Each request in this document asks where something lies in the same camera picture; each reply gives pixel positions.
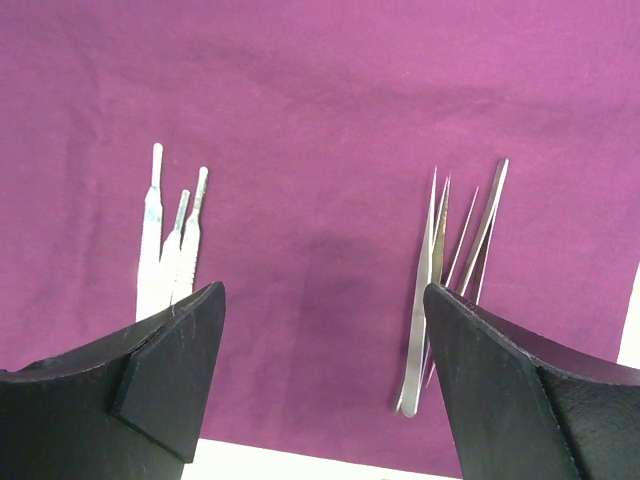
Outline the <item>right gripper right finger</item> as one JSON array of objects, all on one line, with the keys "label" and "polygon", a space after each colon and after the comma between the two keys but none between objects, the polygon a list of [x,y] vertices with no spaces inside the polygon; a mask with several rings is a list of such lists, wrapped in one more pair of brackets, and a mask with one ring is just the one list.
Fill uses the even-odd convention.
[{"label": "right gripper right finger", "polygon": [[466,479],[636,479],[639,372],[436,284],[428,334]]}]

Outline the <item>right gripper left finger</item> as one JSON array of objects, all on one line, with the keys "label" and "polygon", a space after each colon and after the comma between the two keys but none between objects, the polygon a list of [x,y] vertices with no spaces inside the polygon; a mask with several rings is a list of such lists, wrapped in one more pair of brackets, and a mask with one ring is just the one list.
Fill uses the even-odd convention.
[{"label": "right gripper left finger", "polygon": [[222,283],[1,373],[4,479],[179,479],[193,462],[226,313]]}]

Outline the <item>steel scalpel handle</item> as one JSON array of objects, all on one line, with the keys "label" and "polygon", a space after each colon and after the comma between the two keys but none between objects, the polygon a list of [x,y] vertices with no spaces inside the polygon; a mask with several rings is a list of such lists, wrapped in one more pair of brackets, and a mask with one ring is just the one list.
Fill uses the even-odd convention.
[{"label": "steel scalpel handle", "polygon": [[189,204],[190,191],[183,190],[178,204],[174,226],[165,240],[160,257],[159,278],[159,309],[164,310],[171,305],[171,297],[175,277],[178,269],[178,260],[181,251],[182,231],[184,227],[186,211]]},{"label": "steel scalpel handle", "polygon": [[193,292],[194,278],[201,239],[200,213],[207,188],[209,169],[201,166],[198,174],[192,210],[186,220],[181,244],[178,269],[171,301],[179,302]]},{"label": "steel scalpel handle", "polygon": [[159,268],[163,206],[161,201],[161,169],[163,146],[152,148],[151,183],[144,198],[141,247],[137,274],[136,321],[153,314],[156,274]]}]

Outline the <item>thin steel probe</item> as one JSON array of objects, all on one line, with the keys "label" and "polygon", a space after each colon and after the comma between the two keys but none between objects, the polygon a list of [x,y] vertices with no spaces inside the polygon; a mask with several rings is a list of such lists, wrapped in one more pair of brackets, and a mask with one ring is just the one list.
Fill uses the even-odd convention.
[{"label": "thin steel probe", "polygon": [[453,279],[453,273],[455,271],[456,264],[465,240],[465,234],[467,232],[467,228],[471,219],[471,215],[472,215],[477,194],[479,191],[479,188],[476,188],[467,212],[464,225],[459,235],[459,239],[456,245],[456,250],[454,252],[453,259],[451,261],[451,265],[449,267],[447,276],[445,280],[442,280],[442,274],[443,274],[443,268],[444,268],[446,226],[447,226],[447,219],[448,219],[450,181],[451,181],[450,177],[447,177],[445,180],[445,185],[443,187],[442,196],[441,196],[439,207],[437,210],[436,220],[434,222],[435,231],[434,231],[434,240],[432,242],[432,246],[433,246],[432,281],[434,283],[444,285],[445,287],[449,287],[451,285],[451,282]]}]

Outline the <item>purple surgical cloth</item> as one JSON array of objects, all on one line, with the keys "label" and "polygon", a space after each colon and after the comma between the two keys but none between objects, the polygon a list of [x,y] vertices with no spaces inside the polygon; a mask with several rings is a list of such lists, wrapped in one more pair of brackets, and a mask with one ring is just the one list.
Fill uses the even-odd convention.
[{"label": "purple surgical cloth", "polygon": [[433,176],[446,248],[510,161],[481,305],[606,360],[639,262],[635,1],[5,1],[1,365],[135,317],[152,146],[164,220],[209,181],[197,284],[227,315],[218,441],[460,472],[404,372]]}]

